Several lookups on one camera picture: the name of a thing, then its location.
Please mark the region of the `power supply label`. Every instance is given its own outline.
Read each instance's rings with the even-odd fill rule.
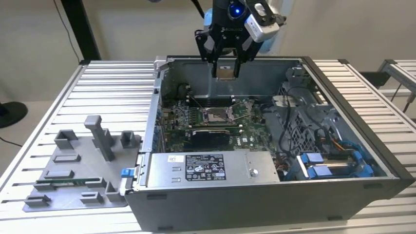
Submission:
[[[186,155],[185,168],[188,181],[226,179],[222,155]]]

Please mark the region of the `metal frame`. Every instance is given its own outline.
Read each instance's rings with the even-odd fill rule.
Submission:
[[[84,60],[101,60],[82,0],[60,0]]]
[[[386,72],[416,94],[416,60],[388,59],[378,71]]]

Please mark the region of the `black cable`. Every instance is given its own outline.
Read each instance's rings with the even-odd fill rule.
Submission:
[[[285,155],[288,157],[294,158],[294,156],[292,155],[290,151],[285,150],[282,148],[282,145],[281,145],[281,141],[282,141],[284,136],[285,136],[289,120],[290,120],[290,102],[288,101],[288,98],[286,98],[285,124],[284,124],[284,130],[281,131],[281,134],[280,134],[280,137],[278,137],[278,148],[285,153]]]
[[[318,127],[318,129],[321,129],[324,131],[324,134],[325,134],[325,143],[326,144],[330,144],[330,137],[329,137],[329,131],[326,128],[324,128],[324,126],[312,118],[312,116],[309,115],[309,112],[308,112],[308,108],[305,109],[305,115],[308,117],[308,119],[316,124],[316,126]]]
[[[408,102],[408,103],[405,104],[405,106],[404,106],[402,113],[406,112],[406,110],[408,110],[408,108],[409,108],[409,105],[410,105],[410,103]]]
[[[290,151],[289,151],[290,149],[289,149],[289,150],[285,150],[285,149],[282,148],[281,141],[282,141],[282,139],[284,139],[285,132],[286,132],[286,128],[288,128],[288,123],[289,123],[289,120],[290,120],[290,102],[289,102],[289,100],[288,100],[288,96],[289,96],[288,93],[289,93],[290,90],[294,89],[294,88],[306,89],[306,90],[309,91],[309,89],[308,89],[306,87],[304,87],[304,86],[293,86],[293,87],[290,87],[290,88],[286,90],[286,92],[285,92],[284,95],[282,95],[282,98],[284,98],[285,101],[286,101],[286,115],[285,115],[284,130],[282,130],[282,132],[281,132],[281,134],[280,134],[280,137],[278,137],[278,147],[280,147],[280,150],[285,153],[285,155],[286,155],[288,157],[292,157],[292,158],[294,158],[294,156],[292,155],[292,153],[290,153]]]
[[[305,89],[305,90],[308,90],[309,92],[310,92],[310,89],[308,89],[306,87],[304,87],[304,86],[293,86],[293,87],[290,87],[289,89],[288,89],[288,91],[285,92],[286,93],[286,95],[288,95],[288,93],[290,92],[290,90],[292,89]]]
[[[194,7],[197,9],[197,12],[200,13],[200,15],[201,15],[201,17],[204,19],[205,18],[205,14],[204,14],[204,11],[202,11],[202,8],[201,8],[201,5],[200,5],[198,1],[197,0],[190,0],[190,1],[192,1],[193,5],[194,5]]]
[[[53,4],[54,4],[54,8],[56,8],[56,11],[57,11],[57,14],[58,14],[60,21],[61,21],[61,23],[62,23],[62,25],[64,25],[64,28],[65,28],[65,30],[66,30],[68,39],[69,39],[69,44],[70,44],[73,53],[74,53],[74,55],[76,55],[76,57],[77,57],[77,63],[78,63],[78,62],[80,62],[80,60],[78,60],[78,54],[77,54],[76,49],[74,49],[73,44],[72,44],[69,31],[68,31],[66,25],[65,25],[65,23],[64,23],[62,16],[61,16],[61,14],[60,14],[60,11],[58,11],[58,8],[57,8],[57,5],[56,5],[56,0],[53,0]]]
[[[17,144],[17,143],[14,143],[14,142],[10,142],[10,141],[8,141],[8,140],[4,140],[1,137],[0,137],[0,140],[4,141],[5,143],[9,143],[9,144],[16,145],[16,146],[18,146],[18,147],[22,147],[22,145],[20,145],[20,144]]]
[[[397,89],[396,89],[396,92],[394,92],[394,94],[392,95],[392,98],[390,98],[389,101],[393,101],[393,99],[394,99],[394,97],[396,97],[396,94],[397,94],[397,92],[398,92],[400,87],[401,87],[401,84],[398,84],[398,87],[397,87]]]

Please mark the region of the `aluminum table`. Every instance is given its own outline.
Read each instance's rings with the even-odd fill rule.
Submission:
[[[380,140],[416,177],[416,125],[349,64],[316,60],[346,101]],[[144,233],[129,207],[49,212],[22,212],[54,149],[60,129],[88,136],[82,122],[89,114],[102,117],[112,134],[133,130],[144,136],[153,62],[92,61],[80,65],[57,99],[0,178],[0,233]],[[269,233],[413,233],[416,232],[416,184],[393,199],[372,202],[348,221],[185,232],[189,234]]]

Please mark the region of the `cable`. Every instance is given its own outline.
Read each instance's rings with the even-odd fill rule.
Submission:
[[[284,130],[281,131],[281,134],[280,134],[280,137],[278,137],[278,148],[285,153],[285,155],[288,157],[294,158],[294,156],[292,155],[290,151],[285,150],[282,148],[282,145],[281,145],[281,141],[284,139],[286,128],[288,128],[288,123],[289,123],[289,120],[290,120],[290,102],[288,101],[288,99],[285,99],[285,100],[286,100],[285,124],[284,124]]]
[[[204,19],[205,14],[204,14],[204,11],[202,11],[202,8],[201,8],[200,3],[197,2],[197,0],[190,0],[190,1],[192,1],[193,5],[194,5],[194,7],[196,7],[196,9],[197,9],[197,12],[200,13],[200,15],[201,15],[201,17],[202,17],[202,19]]]
[[[64,25],[64,28],[65,28],[65,30],[66,30],[68,39],[69,39],[69,44],[70,44],[73,53],[74,53],[74,55],[76,55],[76,57],[77,57],[77,63],[78,63],[78,62],[80,62],[80,60],[78,60],[78,54],[77,54],[76,49],[74,49],[73,44],[72,44],[69,31],[68,31],[66,25],[65,25],[65,23],[64,23],[62,16],[61,16],[61,14],[60,14],[60,11],[58,11],[58,8],[57,8],[57,5],[56,5],[56,0],[53,0],[53,4],[54,4],[54,8],[56,8],[56,11],[57,11],[57,14],[58,14],[60,21],[61,21],[61,23],[62,23],[62,25]]]
[[[404,106],[402,113],[406,112],[406,110],[408,110],[408,108],[409,108],[409,105],[410,105],[410,103],[408,102],[408,103],[405,104],[405,106]]]
[[[10,141],[8,141],[8,140],[4,140],[1,137],[0,137],[0,140],[4,141],[5,143],[9,143],[9,144],[16,145],[16,146],[18,146],[18,147],[22,147],[22,145],[20,145],[20,144],[17,144],[17,143],[14,143],[14,142],[10,142]]]
[[[302,126],[302,125],[297,125],[293,129],[292,129],[292,132],[290,132],[290,143],[289,143],[289,145],[288,145],[288,148],[289,148],[289,151],[292,152],[293,150],[296,150],[298,147],[300,147],[300,145],[297,145],[297,146],[294,146],[294,148],[292,148],[292,142],[293,142],[293,133],[294,133],[294,130],[297,129],[297,128],[304,128],[304,129],[310,129],[310,130],[313,130],[310,127],[308,127],[308,126]]]
[[[292,89],[305,89],[305,90],[308,90],[309,92],[310,92],[310,89],[308,89],[306,87],[304,87],[304,86],[293,86],[293,87],[290,87],[289,89],[288,89],[288,91],[285,92],[285,94],[288,95],[288,93],[290,92],[290,90]]]
[[[397,92],[398,92],[400,87],[401,87],[401,84],[398,84],[398,87],[397,87],[397,89],[396,89],[396,92],[394,92],[394,94],[392,95],[392,98],[390,98],[389,101],[393,101],[393,100],[394,100],[394,97],[396,97],[396,94],[397,94]]]
[[[285,132],[286,132],[286,128],[288,128],[288,123],[289,123],[289,120],[290,120],[290,102],[289,102],[289,100],[288,100],[288,98],[286,98],[286,96],[289,96],[289,92],[290,92],[290,90],[292,89],[294,89],[294,88],[301,88],[301,89],[306,89],[308,91],[309,91],[309,89],[306,88],[306,87],[302,87],[302,86],[293,86],[293,87],[290,87],[288,90],[286,90],[286,92],[284,93],[284,99],[285,99],[285,101],[286,101],[286,115],[285,115],[285,124],[284,124],[284,130],[282,130],[282,132],[281,132],[281,134],[280,134],[280,137],[278,137],[278,147],[280,147],[280,150],[290,157],[290,158],[294,158],[294,156],[292,155],[292,153],[290,153],[290,148],[289,148],[289,150],[285,150],[284,148],[282,148],[282,144],[281,144],[281,141],[282,141],[282,139],[284,139],[284,136],[285,136]]]
[[[340,150],[345,150],[344,147],[341,147],[341,145],[336,142],[336,140],[332,140],[332,142],[333,142],[333,144],[337,146],[337,148],[338,148]]]

